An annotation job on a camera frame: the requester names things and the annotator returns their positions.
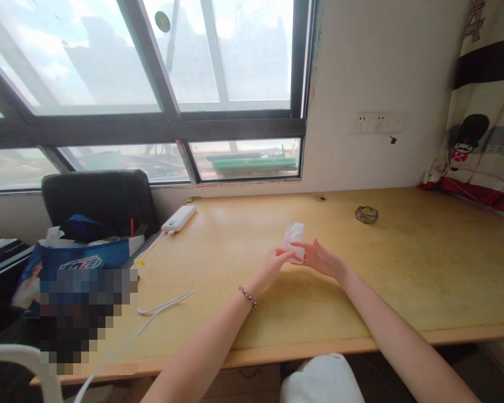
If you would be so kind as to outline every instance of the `white wall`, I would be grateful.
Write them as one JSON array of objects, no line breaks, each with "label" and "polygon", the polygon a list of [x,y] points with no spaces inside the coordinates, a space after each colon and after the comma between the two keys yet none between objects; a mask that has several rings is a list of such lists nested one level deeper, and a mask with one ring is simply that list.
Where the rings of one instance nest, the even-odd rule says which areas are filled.
[{"label": "white wall", "polygon": [[[470,3],[322,0],[302,181],[235,188],[156,189],[167,217],[191,196],[417,185],[445,134],[452,75]],[[351,135],[359,111],[407,111],[398,142]],[[33,242],[49,225],[40,195],[0,196],[0,237]]]}]

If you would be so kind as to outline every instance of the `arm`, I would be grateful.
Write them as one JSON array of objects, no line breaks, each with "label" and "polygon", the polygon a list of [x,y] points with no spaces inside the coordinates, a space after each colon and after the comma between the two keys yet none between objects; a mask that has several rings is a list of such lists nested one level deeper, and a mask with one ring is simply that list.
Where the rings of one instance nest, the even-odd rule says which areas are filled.
[{"label": "arm", "polygon": [[394,311],[344,260],[314,243],[292,243],[306,251],[304,264],[340,283],[370,329],[377,346],[419,403],[479,402],[433,347]]},{"label": "arm", "polygon": [[[290,258],[300,260],[294,250],[276,247],[265,264],[243,288],[257,299]],[[252,309],[239,290],[234,293],[179,349],[142,399],[148,402],[197,402],[213,382]]]}]

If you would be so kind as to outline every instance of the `desk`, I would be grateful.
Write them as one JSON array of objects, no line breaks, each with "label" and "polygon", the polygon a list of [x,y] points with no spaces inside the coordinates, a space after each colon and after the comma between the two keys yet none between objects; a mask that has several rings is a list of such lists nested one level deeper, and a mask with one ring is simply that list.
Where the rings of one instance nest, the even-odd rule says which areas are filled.
[{"label": "desk", "polygon": [[[325,202],[314,195],[194,201],[198,213],[154,247],[139,268],[138,304],[145,310],[195,293],[160,314],[140,336],[134,376],[163,369],[261,266],[268,248],[282,242],[288,221],[304,223],[307,240],[317,236],[343,256],[430,343],[504,337],[504,219],[496,212],[416,188],[323,193]],[[355,219],[361,205],[379,211],[376,224]],[[309,268],[285,264],[258,305],[225,367],[377,349],[340,286]],[[136,331],[146,320],[116,318],[99,350],[118,349],[119,329]]]}]

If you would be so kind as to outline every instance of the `beaded bracelet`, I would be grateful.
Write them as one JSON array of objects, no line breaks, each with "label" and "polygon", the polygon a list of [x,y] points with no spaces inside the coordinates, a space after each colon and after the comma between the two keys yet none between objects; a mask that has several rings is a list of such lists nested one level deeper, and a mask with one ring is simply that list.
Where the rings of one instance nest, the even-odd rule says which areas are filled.
[{"label": "beaded bracelet", "polygon": [[239,290],[245,295],[246,299],[250,301],[250,303],[252,304],[252,308],[258,309],[258,303],[254,301],[254,299],[250,296],[250,294],[246,292],[243,287],[239,287]]}]

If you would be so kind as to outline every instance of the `curtain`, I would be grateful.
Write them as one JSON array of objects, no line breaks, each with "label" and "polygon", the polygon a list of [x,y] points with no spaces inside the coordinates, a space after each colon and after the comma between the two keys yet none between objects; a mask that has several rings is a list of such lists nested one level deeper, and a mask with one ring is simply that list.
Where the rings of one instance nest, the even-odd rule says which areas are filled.
[{"label": "curtain", "polygon": [[504,0],[473,3],[446,136],[420,188],[504,211]]}]

